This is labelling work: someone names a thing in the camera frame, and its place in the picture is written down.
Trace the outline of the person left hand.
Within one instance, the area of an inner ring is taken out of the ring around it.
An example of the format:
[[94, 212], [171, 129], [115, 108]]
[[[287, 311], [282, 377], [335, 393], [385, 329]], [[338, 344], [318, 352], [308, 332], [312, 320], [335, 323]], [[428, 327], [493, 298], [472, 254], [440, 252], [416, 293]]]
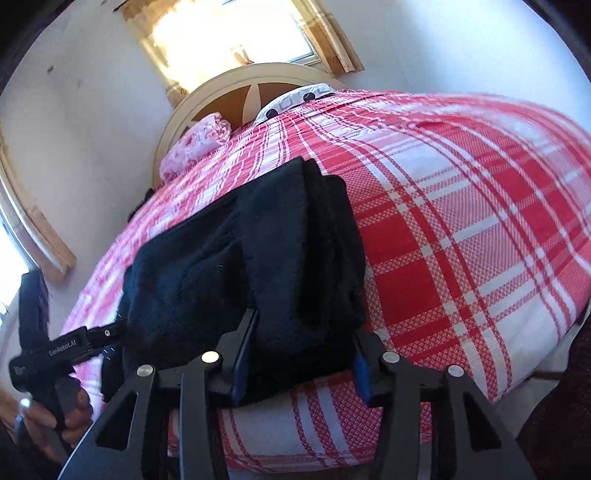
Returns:
[[48, 459], [60, 465], [68, 456], [65, 444], [75, 448], [93, 423], [93, 408], [83, 388], [78, 389], [75, 406], [64, 417], [65, 427], [61, 434], [56, 430], [56, 419], [42, 404], [23, 398], [18, 406], [33, 444]]

